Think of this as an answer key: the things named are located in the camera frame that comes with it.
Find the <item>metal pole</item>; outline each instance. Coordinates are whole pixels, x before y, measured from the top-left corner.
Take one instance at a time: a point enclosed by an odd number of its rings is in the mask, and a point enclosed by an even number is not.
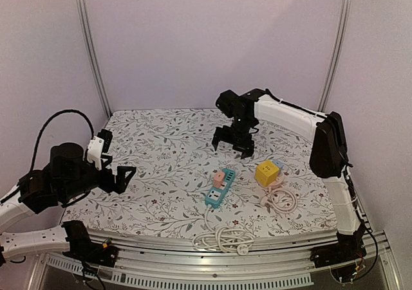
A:
[[[339,57],[341,56],[341,50],[344,40],[344,34],[346,31],[346,25],[348,23],[349,11],[351,0],[342,0],[341,16],[339,17],[339,27],[337,30],[335,45],[333,47],[332,59],[330,61],[328,74],[326,76],[326,82],[323,87],[321,100],[317,108],[318,111],[324,112],[326,104],[328,103],[330,91],[332,89],[333,80],[335,78],[337,65],[339,63]]]
[[[100,98],[100,102],[102,104],[104,113],[106,114],[108,118],[110,118],[113,112],[110,108],[109,99],[106,94],[102,75],[100,72],[100,68],[98,66],[96,51],[95,51],[93,39],[91,36],[90,23],[89,23],[87,8],[86,8],[86,0],[76,0],[76,2],[77,2],[77,10],[79,11],[79,18],[80,18],[80,24],[82,26],[84,42],[86,43],[86,49],[88,52],[88,57],[89,57],[93,77],[95,79],[98,97]]]

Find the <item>blue power strip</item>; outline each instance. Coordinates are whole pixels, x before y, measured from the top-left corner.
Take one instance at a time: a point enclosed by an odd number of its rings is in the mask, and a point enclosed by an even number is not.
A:
[[[224,168],[222,170],[225,173],[225,179],[223,180],[222,189],[212,187],[206,195],[205,204],[210,205],[213,208],[218,208],[223,198],[227,194],[233,180],[236,176],[235,171]]]

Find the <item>pink block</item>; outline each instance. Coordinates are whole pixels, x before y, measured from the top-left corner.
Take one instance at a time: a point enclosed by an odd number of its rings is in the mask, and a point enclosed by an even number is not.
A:
[[[223,180],[225,179],[225,173],[223,171],[218,171],[213,178],[213,187],[221,188]]]

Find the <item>yellow block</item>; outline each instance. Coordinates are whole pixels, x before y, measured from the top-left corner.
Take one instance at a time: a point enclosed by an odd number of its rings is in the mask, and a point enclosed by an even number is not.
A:
[[[280,169],[274,163],[270,160],[266,160],[257,166],[255,180],[263,187],[267,187],[277,179],[279,171]]]

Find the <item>leaf pattern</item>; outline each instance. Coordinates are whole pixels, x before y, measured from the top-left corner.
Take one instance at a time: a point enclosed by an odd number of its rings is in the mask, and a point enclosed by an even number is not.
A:
[[[113,132],[108,152],[112,168],[134,165],[138,172],[123,194],[96,189],[69,207],[63,221],[76,219],[88,228],[120,234],[191,239],[205,230],[204,198],[214,173],[227,167],[236,171],[236,179],[221,206],[210,212],[211,226],[235,226],[257,237],[336,228],[328,193],[308,165],[308,140],[261,122],[254,155],[240,159],[227,143],[214,151],[214,130],[222,125],[230,125],[230,120],[215,109],[114,113],[106,127]],[[265,190],[256,183],[254,171],[267,159],[284,163],[283,186],[297,196],[295,212],[281,214],[260,205]]]

